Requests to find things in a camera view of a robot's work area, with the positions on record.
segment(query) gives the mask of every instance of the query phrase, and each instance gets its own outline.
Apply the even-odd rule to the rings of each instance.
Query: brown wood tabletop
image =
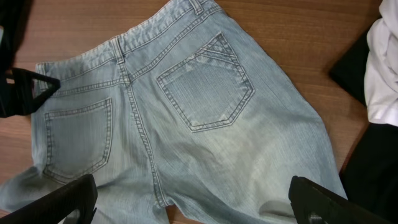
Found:
[[[74,57],[155,14],[167,0],[35,0],[15,67]],[[381,0],[219,0],[318,111],[339,169],[368,125],[366,110],[328,76],[379,16]],[[32,165],[30,119],[0,119],[0,183]],[[171,223],[187,220],[175,207]],[[0,217],[6,212],[0,211]]]

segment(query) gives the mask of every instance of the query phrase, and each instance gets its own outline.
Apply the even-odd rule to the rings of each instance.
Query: wooden table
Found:
[[[35,0],[15,67],[79,55],[155,14],[166,0]],[[368,125],[364,106],[328,76],[379,16],[381,0],[220,0],[318,111],[342,168]],[[32,164],[30,119],[0,119],[0,183]],[[6,213],[0,211],[0,217]],[[171,223],[196,223],[175,207]]]

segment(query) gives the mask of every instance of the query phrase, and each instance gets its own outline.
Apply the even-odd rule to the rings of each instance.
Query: blue denim jeans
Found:
[[[168,223],[173,204],[203,223],[294,223],[294,175],[345,197],[319,115],[212,0],[171,0],[37,71],[61,89],[32,115],[34,165],[0,187],[2,209],[88,173],[93,223]]]

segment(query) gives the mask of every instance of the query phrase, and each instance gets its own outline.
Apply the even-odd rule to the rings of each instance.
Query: jeans pocket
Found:
[[[222,33],[163,72],[157,83],[191,131],[233,124],[254,93]]]
[[[47,163],[43,173],[67,183],[103,167],[112,140],[112,100],[45,113]]]

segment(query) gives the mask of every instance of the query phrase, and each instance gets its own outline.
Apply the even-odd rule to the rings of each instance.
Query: light blue jeans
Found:
[[[319,115],[212,0],[172,0],[37,71],[61,89],[32,115],[34,165],[1,186],[2,209],[88,173],[93,223],[168,223],[173,204],[203,223],[294,223],[294,175],[345,197]]]

